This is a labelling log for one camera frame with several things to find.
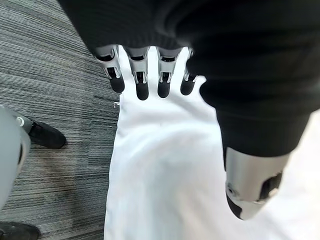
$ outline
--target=black fingertip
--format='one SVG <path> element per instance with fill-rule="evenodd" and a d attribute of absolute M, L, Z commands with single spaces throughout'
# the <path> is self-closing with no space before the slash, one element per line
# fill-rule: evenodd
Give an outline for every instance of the black fingertip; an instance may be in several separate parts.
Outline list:
<path fill-rule="evenodd" d="M 169 95 L 170 92 L 170 83 L 159 82 L 158 83 L 158 95 L 160 98 L 164 99 Z"/>
<path fill-rule="evenodd" d="M 182 80 L 180 92 L 182 93 L 182 95 L 187 96 L 192 92 L 192 90 L 194 89 L 194 86 L 195 86 L 195 82 Z"/>
<path fill-rule="evenodd" d="M 121 94 L 125 90 L 125 81 L 122 76 L 120 76 L 120 78 L 111 78 L 110 84 L 113 91 L 115 91 L 118 94 Z"/>
<path fill-rule="evenodd" d="M 240 215 L 242 212 L 242 208 L 239 207 L 238 205 L 236 205 L 227 195 L 226 193 L 226 200 L 228 202 L 229 208 L 231 209 L 231 211 L 233 212 L 233 214 L 238 218 L 241 219 Z"/>
<path fill-rule="evenodd" d="M 136 96 L 138 99 L 144 101 L 149 97 L 149 88 L 148 88 L 148 83 L 138 83 L 135 85 L 136 89 Z"/>

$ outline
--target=white cloth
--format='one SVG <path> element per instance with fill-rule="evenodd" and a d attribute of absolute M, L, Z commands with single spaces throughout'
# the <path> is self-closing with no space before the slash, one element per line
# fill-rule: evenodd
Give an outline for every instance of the white cloth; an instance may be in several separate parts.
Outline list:
<path fill-rule="evenodd" d="M 146 101 L 136 97 L 120 49 L 125 91 L 110 166 L 105 240 L 320 240 L 320 115 L 314 116 L 283 176 L 279 194 L 241 221 L 225 194 L 222 143 L 215 110 L 180 84 L 180 54 L 166 99 L 157 95 L 158 64 L 149 51 Z"/>

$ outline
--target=black shoe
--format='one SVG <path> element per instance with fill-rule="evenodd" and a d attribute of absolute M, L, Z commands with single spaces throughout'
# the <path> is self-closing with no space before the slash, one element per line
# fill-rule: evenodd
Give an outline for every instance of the black shoe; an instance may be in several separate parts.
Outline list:
<path fill-rule="evenodd" d="M 17 223 L 0 222 L 0 240 L 37 240 L 40 230 L 36 226 Z"/>

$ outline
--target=striped carpet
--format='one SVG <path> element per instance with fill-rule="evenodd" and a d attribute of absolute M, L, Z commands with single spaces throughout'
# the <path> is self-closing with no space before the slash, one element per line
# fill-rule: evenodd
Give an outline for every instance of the striped carpet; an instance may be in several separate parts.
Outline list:
<path fill-rule="evenodd" d="M 0 104 L 68 141 L 32 146 L 0 221 L 36 225 L 44 240 L 103 239 L 118 99 L 55 0 L 0 1 Z"/>

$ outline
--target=robotic hand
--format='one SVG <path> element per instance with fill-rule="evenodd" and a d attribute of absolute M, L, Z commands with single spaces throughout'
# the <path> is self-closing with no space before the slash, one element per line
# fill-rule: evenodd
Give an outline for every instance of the robotic hand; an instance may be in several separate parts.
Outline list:
<path fill-rule="evenodd" d="M 200 94 L 221 128 L 226 198 L 240 219 L 278 191 L 311 112 L 320 108 L 320 2 L 58 0 L 112 88 L 121 93 L 118 45 L 136 93 L 148 97 L 149 46 L 158 51 L 158 95 L 168 96 L 182 47 L 192 49 L 181 93 Z"/>

